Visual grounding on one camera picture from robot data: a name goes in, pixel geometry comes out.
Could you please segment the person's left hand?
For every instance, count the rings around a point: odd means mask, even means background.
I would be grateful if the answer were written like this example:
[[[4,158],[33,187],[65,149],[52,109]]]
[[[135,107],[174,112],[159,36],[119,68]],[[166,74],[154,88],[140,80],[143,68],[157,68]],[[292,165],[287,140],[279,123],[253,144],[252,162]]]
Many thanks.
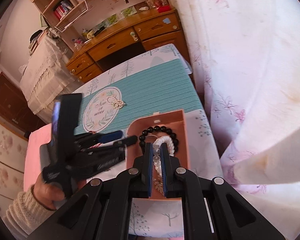
[[[55,185],[45,183],[40,173],[32,189],[36,201],[48,210],[56,210],[55,202],[65,200],[64,192]]]

